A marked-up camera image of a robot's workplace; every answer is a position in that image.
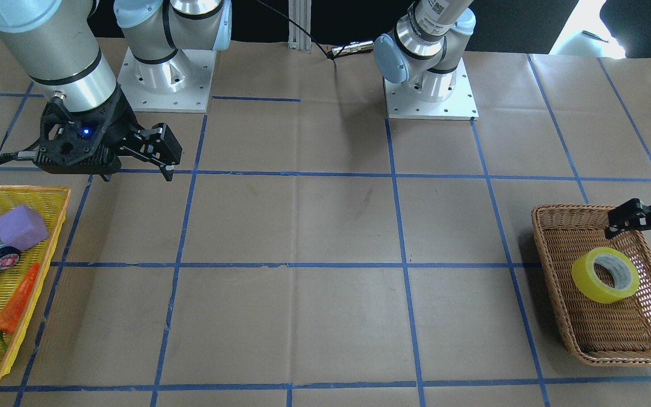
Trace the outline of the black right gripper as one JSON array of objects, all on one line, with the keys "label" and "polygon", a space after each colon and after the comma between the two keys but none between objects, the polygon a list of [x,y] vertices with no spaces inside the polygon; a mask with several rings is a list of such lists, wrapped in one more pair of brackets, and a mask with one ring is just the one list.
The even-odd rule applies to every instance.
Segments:
[{"label": "black right gripper", "polygon": [[[180,164],[183,147],[170,126],[158,123],[152,128],[139,125],[136,115],[117,85],[110,101],[114,103],[111,121],[105,131],[105,145],[116,150],[117,155],[130,155],[161,169],[166,182],[173,181],[174,167]],[[112,174],[100,174],[109,183]]]}]

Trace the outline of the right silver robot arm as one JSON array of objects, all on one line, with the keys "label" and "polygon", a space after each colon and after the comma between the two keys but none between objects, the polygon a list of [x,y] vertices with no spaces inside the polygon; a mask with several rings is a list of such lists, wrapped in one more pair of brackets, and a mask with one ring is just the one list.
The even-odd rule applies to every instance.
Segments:
[{"label": "right silver robot arm", "polygon": [[[0,1],[0,39],[47,98],[38,139],[0,153],[0,165],[30,161],[50,174],[121,170],[122,155],[173,179],[183,147],[171,127],[141,126],[88,18],[97,1]],[[230,1],[116,1],[114,15],[134,57],[135,79],[152,93],[194,84],[186,51],[224,51],[232,38]]]}]

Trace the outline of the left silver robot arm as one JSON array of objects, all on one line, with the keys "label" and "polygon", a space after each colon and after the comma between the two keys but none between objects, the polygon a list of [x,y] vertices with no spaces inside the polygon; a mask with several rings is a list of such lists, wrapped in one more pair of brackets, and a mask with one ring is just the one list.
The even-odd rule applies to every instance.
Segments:
[{"label": "left silver robot arm", "polygon": [[[416,1],[387,33],[373,42],[373,54],[387,96],[405,96],[416,111],[455,101],[465,83],[459,74],[476,17],[469,1]],[[605,237],[651,230],[651,205],[633,198],[608,211]]]}]

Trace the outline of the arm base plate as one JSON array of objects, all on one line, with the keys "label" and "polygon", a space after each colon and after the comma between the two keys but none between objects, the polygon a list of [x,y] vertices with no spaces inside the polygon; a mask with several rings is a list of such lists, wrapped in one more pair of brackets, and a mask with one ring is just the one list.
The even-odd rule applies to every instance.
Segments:
[{"label": "arm base plate", "polygon": [[133,111],[204,114],[216,56],[211,50],[179,50],[166,62],[145,64],[127,50],[117,80]]},{"label": "arm base plate", "polygon": [[426,71],[401,84],[383,79],[383,90],[390,119],[468,121],[480,117],[463,59],[450,73]]}]

